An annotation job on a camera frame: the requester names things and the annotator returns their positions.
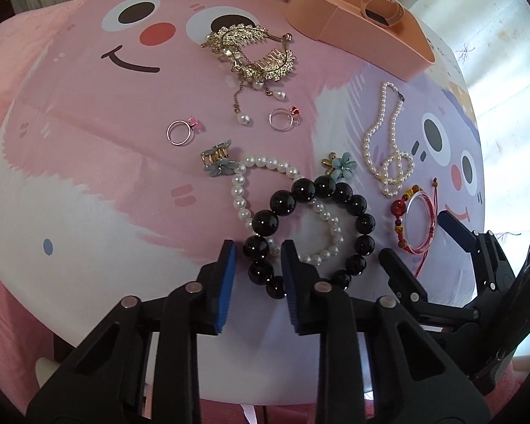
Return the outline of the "pink fluffy blanket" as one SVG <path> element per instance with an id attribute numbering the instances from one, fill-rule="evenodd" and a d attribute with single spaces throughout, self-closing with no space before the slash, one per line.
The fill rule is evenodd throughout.
<path id="1" fill-rule="evenodd" d="M 72 0 L 22 12 L 0 24 L 0 128 L 38 55 L 87 1 Z"/>

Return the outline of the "teal flower brooch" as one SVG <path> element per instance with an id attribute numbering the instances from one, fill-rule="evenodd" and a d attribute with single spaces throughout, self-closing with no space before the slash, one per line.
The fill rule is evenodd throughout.
<path id="1" fill-rule="evenodd" d="M 335 152 L 330 152 L 327 158 L 322 160 L 324 173 L 334 181 L 350 180 L 357 169 L 357 162 L 351 159 L 349 152 L 344 152 L 338 157 Z"/>

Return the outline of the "pink plastic tray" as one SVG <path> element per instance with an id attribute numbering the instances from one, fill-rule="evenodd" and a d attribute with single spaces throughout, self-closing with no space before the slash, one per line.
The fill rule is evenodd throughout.
<path id="1" fill-rule="evenodd" d="M 410 81 L 436 62 L 426 35 L 405 8 L 402 21 L 384 28 L 365 19 L 361 0 L 289 0 L 286 18 L 302 35 Z"/>

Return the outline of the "pink smart watch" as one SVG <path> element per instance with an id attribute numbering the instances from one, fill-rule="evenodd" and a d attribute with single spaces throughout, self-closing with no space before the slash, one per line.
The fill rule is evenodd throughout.
<path id="1" fill-rule="evenodd" d="M 360 8 L 365 19 L 384 28 L 400 23 L 405 13 L 400 0 L 361 0 Z"/>

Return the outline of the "gold leaf hair comb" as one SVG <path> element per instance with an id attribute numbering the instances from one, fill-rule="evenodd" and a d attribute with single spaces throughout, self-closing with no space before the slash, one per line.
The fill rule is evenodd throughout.
<path id="1" fill-rule="evenodd" d="M 274 35 L 260 25 L 237 23 L 210 32 L 201 44 L 220 62 L 230 65 L 237 80 L 234 92 L 234 114 L 238 123 L 249 126 L 252 118 L 242 110 L 239 97 L 246 89 L 265 94 L 276 101 L 287 101 L 278 88 L 294 74 L 297 57 L 292 49 L 290 33 Z"/>

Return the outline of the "white floral curtain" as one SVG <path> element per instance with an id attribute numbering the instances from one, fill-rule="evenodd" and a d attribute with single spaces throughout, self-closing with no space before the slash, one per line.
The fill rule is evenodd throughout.
<path id="1" fill-rule="evenodd" d="M 530 233 L 530 5 L 526 0 L 402 0 L 452 49 L 482 138 L 488 228 Z"/>

